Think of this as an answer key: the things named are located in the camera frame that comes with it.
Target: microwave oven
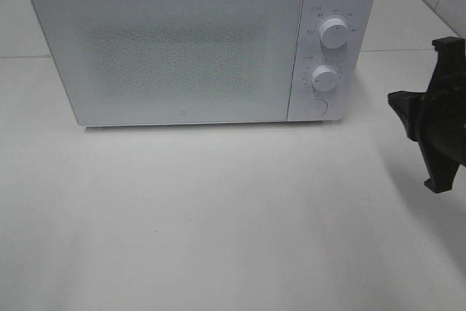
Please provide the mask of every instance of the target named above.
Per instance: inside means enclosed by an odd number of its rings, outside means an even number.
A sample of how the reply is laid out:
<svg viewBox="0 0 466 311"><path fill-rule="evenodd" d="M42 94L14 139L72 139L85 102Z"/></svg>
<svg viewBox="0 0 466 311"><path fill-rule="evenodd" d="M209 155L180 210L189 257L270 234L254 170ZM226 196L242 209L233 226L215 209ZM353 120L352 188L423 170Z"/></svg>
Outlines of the microwave oven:
<svg viewBox="0 0 466 311"><path fill-rule="evenodd" d="M31 0L80 125L341 119L373 0Z"/></svg>

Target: black bracket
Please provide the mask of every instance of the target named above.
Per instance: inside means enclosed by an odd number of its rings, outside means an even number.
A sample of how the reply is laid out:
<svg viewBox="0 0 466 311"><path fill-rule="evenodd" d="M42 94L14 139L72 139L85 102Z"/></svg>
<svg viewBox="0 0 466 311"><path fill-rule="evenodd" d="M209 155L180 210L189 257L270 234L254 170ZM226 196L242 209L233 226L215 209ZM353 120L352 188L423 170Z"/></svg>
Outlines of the black bracket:
<svg viewBox="0 0 466 311"><path fill-rule="evenodd" d="M435 193L451 190L466 165L466 44L447 37L433 41L437 66L427 92L392 92L388 103L401 118L408 138L419 143Z"/></svg>

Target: white table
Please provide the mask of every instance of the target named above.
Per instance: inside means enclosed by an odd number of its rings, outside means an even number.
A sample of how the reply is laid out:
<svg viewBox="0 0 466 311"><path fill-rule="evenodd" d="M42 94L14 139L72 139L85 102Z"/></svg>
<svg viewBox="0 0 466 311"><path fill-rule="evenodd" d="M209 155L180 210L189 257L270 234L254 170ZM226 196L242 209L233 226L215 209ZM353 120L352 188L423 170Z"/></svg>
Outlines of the white table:
<svg viewBox="0 0 466 311"><path fill-rule="evenodd" d="M466 171L426 189L387 105L448 35L376 0L341 122L84 129L0 0L0 310L464 310Z"/></svg>

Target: power level knob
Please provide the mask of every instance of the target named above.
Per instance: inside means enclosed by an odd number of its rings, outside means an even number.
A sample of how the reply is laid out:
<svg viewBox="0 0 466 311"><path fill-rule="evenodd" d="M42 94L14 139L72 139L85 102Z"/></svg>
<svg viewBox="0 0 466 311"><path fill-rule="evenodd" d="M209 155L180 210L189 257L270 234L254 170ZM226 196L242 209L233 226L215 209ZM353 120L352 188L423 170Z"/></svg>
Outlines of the power level knob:
<svg viewBox="0 0 466 311"><path fill-rule="evenodd" d="M319 27L320 41L328 49L338 49L348 41L349 25L342 17L333 16Z"/></svg>
<svg viewBox="0 0 466 311"><path fill-rule="evenodd" d="M309 78L314 89L328 92L336 87L339 75L331 66L319 66L311 72Z"/></svg>

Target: microwave door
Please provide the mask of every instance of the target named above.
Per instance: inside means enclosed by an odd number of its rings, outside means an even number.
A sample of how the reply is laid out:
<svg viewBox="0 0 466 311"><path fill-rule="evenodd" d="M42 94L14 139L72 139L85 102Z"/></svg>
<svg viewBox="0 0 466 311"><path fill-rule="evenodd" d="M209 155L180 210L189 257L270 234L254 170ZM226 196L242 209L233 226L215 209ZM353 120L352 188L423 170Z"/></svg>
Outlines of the microwave door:
<svg viewBox="0 0 466 311"><path fill-rule="evenodd" d="M301 0L33 0L78 123L285 121Z"/></svg>

